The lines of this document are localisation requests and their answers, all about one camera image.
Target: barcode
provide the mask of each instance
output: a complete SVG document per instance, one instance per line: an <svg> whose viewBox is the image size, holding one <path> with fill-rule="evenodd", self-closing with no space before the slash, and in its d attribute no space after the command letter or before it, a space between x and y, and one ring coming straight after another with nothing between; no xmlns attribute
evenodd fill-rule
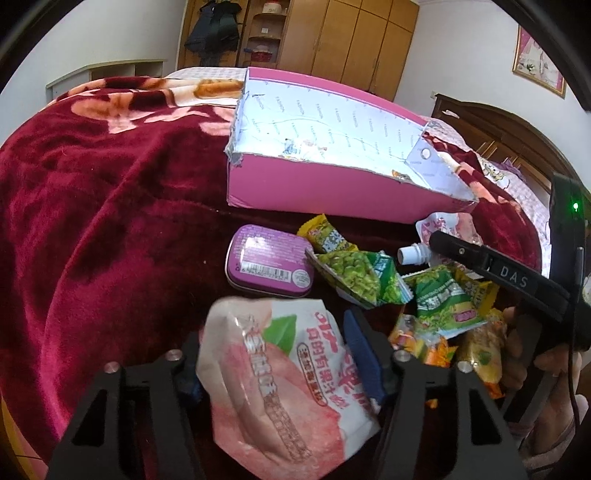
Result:
<svg viewBox="0 0 591 480"><path fill-rule="evenodd" d="M261 265L258 263L242 262L240 264L240 272L249 275L255 275L256 277L284 281L285 283L291 282L291 272L289 270L267 267L266 265Z"/></svg>

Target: picture frame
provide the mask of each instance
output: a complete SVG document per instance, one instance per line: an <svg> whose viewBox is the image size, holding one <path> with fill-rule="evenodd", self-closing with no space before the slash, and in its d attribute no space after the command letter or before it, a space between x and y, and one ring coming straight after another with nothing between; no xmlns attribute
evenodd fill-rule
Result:
<svg viewBox="0 0 591 480"><path fill-rule="evenodd" d="M521 26L517 32L513 73L541 85L562 98L566 95L566 80L554 62Z"/></svg>

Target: snack wrapper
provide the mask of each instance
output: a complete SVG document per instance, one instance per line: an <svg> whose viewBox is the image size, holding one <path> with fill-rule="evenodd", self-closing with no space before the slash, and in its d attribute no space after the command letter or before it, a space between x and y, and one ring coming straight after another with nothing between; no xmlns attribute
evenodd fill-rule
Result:
<svg viewBox="0 0 591 480"><path fill-rule="evenodd" d="M401 315L388 340L395 350L405 349L425 365L449 367L457 347L450 347L439 334L420 333L418 320L412 315Z"/></svg>
<svg viewBox="0 0 591 480"><path fill-rule="evenodd" d="M505 344L506 323L502 315L492 309L487 323L466 333L457 353L458 360L472 364L493 400L503 397L499 382L503 374L501 349Z"/></svg>
<svg viewBox="0 0 591 480"><path fill-rule="evenodd" d="M410 275L404 280L414 289L422 330L450 339L485 322L470 296L445 265Z"/></svg>
<svg viewBox="0 0 591 480"><path fill-rule="evenodd" d="M456 268L454 278L464 291L470 295L472 303L478 310L478 315L484 317L495 304L499 293L499 286L490 280L475 280L470 273L461 268Z"/></svg>
<svg viewBox="0 0 591 480"><path fill-rule="evenodd" d="M472 215L469 213L435 212L424 220L419 220L416 227L417 233L425 245L429 244L431 234L437 231L448 233L471 244L482 245L482 237L478 235Z"/></svg>
<svg viewBox="0 0 591 480"><path fill-rule="evenodd" d="M318 480L379 430L321 300L217 301L197 376L215 442L262 480Z"/></svg>
<svg viewBox="0 0 591 480"><path fill-rule="evenodd" d="M338 233L324 213L304 223L297 231L297 234L306 238L312 244L314 250L321 254L359 250L357 245L349 243Z"/></svg>
<svg viewBox="0 0 591 480"><path fill-rule="evenodd" d="M306 256L316 270L346 300L370 309L387 303L408 303L413 292L384 252L336 251Z"/></svg>

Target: open cardboard box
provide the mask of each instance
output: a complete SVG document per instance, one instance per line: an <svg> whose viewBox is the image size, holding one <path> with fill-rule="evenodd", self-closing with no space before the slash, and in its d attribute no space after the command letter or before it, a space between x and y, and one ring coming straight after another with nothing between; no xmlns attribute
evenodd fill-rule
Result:
<svg viewBox="0 0 591 480"><path fill-rule="evenodd" d="M231 206L414 223L477 198L427 121L352 87L251 67L226 153Z"/></svg>

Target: red container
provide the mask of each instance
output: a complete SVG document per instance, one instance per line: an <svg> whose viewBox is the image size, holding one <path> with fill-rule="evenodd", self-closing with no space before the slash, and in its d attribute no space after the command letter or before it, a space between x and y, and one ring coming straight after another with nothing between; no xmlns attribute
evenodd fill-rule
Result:
<svg viewBox="0 0 591 480"><path fill-rule="evenodd" d="M251 61L271 61L272 56L270 51L254 51L251 53Z"/></svg>

